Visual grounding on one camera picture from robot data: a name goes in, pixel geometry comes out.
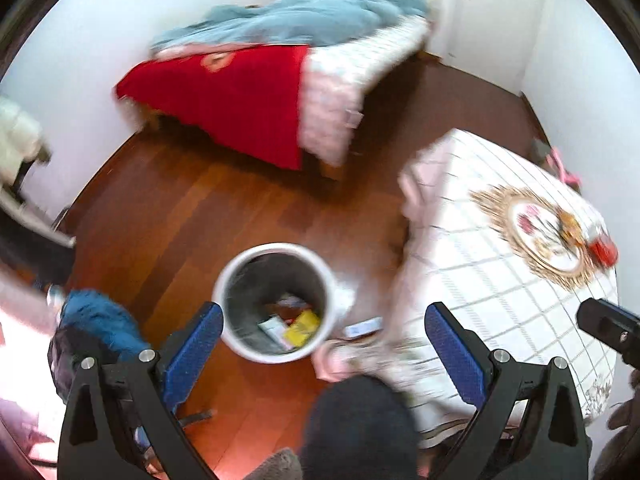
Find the red cloth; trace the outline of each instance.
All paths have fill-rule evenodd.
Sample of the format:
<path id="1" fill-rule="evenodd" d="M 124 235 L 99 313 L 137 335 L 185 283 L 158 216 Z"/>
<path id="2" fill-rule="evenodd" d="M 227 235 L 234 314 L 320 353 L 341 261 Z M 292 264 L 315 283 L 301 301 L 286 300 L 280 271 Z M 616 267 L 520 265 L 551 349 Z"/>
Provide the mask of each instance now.
<path id="1" fill-rule="evenodd" d="M 147 61 L 115 92 L 195 124 L 233 150 L 299 170 L 298 90 L 307 51 L 275 45 Z"/>

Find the white door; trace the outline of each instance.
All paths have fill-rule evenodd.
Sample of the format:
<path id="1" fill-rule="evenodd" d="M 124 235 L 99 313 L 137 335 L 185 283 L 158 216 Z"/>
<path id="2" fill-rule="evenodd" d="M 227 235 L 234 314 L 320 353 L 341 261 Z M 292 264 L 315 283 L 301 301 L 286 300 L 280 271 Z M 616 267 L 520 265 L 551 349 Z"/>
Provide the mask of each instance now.
<path id="1" fill-rule="evenodd" d="M 456 0 L 446 63 L 519 94 L 544 0 Z"/>

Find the floor plank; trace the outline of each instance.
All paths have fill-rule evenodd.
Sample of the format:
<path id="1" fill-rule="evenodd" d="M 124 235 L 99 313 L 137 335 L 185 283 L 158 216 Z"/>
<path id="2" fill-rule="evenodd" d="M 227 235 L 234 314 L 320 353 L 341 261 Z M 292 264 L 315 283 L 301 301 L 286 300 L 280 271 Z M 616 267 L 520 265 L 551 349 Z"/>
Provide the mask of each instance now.
<path id="1" fill-rule="evenodd" d="M 521 99 L 442 65 L 411 60 L 366 99 L 346 178 L 283 171 L 215 146 L 172 120 L 138 134 L 75 206 L 78 237 L 69 285 L 95 287 L 124 304 L 153 346 L 209 300 L 224 265 L 249 247 L 295 242 L 322 256 L 356 307 L 384 313 L 402 257 L 398 171 L 453 127 L 525 155 L 535 125 Z M 326 386 L 309 359 L 248 362 L 218 344 L 181 413 L 213 409 L 188 428 L 223 480 L 242 478 L 268 454 L 300 445 L 306 414 Z"/>

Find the person's leg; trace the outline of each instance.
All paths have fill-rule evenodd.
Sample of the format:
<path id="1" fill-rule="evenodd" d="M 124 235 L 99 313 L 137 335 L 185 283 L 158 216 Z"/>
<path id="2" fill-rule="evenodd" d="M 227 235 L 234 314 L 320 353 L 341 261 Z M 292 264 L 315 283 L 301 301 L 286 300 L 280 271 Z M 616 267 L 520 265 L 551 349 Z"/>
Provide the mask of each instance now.
<path id="1" fill-rule="evenodd" d="M 355 376 L 325 390 L 312 408 L 300 450 L 303 477 L 415 480 L 418 440 L 400 395 Z"/>

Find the screw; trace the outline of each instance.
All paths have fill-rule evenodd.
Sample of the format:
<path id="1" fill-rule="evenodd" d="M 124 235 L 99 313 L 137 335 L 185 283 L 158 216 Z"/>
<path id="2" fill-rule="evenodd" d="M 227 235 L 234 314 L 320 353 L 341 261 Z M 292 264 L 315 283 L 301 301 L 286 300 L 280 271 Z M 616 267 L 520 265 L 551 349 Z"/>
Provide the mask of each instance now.
<path id="1" fill-rule="evenodd" d="M 561 370 L 564 370 L 567 367 L 566 359 L 560 356 L 554 357 L 554 364 Z"/>
<path id="2" fill-rule="evenodd" d="M 82 359 L 80 366 L 84 368 L 84 370 L 88 370 L 89 368 L 93 368 L 95 365 L 95 359 L 93 357 L 85 357 Z"/>
<path id="3" fill-rule="evenodd" d="M 156 353 L 151 348 L 143 350 L 142 352 L 140 352 L 140 354 L 138 354 L 138 359 L 140 359 L 143 363 L 153 361 L 155 357 Z"/>
<path id="4" fill-rule="evenodd" d="M 507 362 L 509 359 L 511 359 L 511 356 L 509 355 L 509 352 L 507 352 L 506 350 L 502 350 L 502 349 L 497 349 L 494 352 L 494 358 L 496 361 L 498 361 L 499 363 L 505 363 Z"/>

